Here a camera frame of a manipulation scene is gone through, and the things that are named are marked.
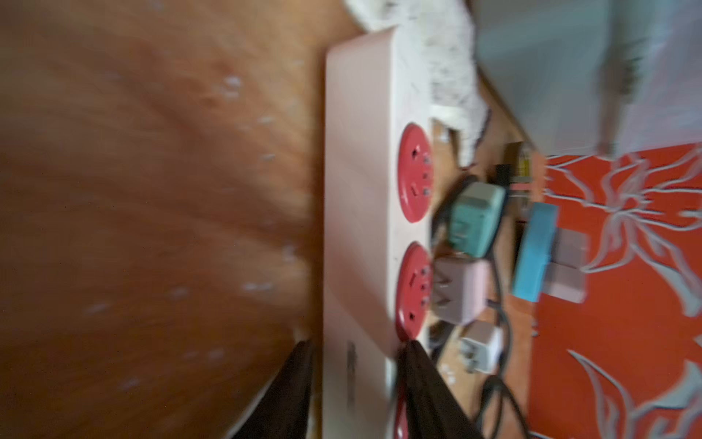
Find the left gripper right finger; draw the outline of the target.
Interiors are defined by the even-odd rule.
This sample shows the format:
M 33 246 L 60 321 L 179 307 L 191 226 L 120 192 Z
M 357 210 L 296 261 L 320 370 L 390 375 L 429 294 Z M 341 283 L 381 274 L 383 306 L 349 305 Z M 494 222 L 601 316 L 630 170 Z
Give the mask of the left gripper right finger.
M 404 344 L 399 360 L 400 395 L 409 438 L 482 438 L 417 340 Z

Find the pink charger plug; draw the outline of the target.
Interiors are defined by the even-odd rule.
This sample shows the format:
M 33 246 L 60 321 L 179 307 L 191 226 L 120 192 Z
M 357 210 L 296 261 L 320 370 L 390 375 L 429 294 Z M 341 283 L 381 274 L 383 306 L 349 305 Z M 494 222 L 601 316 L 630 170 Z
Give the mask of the pink charger plug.
M 442 321 L 465 326 L 487 307 L 490 263 L 445 256 L 433 265 L 433 313 Z

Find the green charger plug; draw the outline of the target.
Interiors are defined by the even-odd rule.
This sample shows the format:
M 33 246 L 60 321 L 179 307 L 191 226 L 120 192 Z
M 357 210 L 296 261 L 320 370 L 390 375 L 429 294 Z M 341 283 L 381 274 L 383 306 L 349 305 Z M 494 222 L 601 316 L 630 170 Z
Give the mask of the green charger plug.
M 483 258 L 497 235 L 506 189 L 476 181 L 463 190 L 451 211 L 448 241 L 458 252 Z

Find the white work glove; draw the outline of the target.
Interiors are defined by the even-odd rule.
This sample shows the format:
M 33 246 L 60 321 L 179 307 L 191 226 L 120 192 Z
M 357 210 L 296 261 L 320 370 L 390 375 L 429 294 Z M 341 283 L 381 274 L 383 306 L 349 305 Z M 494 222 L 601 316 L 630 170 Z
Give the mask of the white work glove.
M 475 23 L 464 1 L 345 2 L 367 32 L 401 26 L 418 41 L 431 79 L 431 117 L 457 139 L 456 160 L 469 168 L 482 140 L 489 109 L 479 93 Z

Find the white power strip red sockets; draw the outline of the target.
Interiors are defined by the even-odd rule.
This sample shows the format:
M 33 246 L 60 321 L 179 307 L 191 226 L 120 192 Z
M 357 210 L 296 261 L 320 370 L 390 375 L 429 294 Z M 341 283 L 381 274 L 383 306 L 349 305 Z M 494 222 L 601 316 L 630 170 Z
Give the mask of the white power strip red sockets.
M 325 62 L 322 435 L 391 438 L 397 290 L 430 237 L 430 81 L 411 31 L 338 44 Z

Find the small white charger plug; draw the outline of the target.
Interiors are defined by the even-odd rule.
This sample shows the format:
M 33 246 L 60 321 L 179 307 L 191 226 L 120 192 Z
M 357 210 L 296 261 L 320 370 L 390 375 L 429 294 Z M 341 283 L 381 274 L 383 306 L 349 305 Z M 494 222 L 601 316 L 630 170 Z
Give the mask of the small white charger plug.
M 485 321 L 474 321 L 467 327 L 460 341 L 464 367 L 470 372 L 494 372 L 503 341 L 504 332 L 501 327 Z

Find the translucent grey storage box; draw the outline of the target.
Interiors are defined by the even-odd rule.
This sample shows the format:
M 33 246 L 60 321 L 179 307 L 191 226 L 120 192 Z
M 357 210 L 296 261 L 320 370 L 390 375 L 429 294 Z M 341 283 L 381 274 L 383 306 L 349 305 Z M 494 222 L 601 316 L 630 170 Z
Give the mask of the translucent grey storage box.
M 544 155 L 701 139 L 698 1 L 475 1 L 476 56 Z

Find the blue triangular power strip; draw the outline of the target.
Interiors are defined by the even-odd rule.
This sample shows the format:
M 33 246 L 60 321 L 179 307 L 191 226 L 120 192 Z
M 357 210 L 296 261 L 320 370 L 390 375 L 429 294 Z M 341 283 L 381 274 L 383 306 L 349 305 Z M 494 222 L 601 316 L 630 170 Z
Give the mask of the blue triangular power strip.
M 584 233 L 559 228 L 558 219 L 557 206 L 532 205 L 517 254 L 514 296 L 531 303 L 541 294 L 575 304 L 585 301 L 590 240 Z

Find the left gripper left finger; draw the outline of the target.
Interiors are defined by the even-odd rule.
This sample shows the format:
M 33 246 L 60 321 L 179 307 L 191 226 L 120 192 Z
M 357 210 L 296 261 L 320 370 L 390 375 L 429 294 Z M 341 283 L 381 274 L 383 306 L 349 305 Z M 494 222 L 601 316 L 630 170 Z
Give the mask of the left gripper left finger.
M 305 438 L 314 371 L 314 345 L 297 343 L 252 413 L 231 438 Z

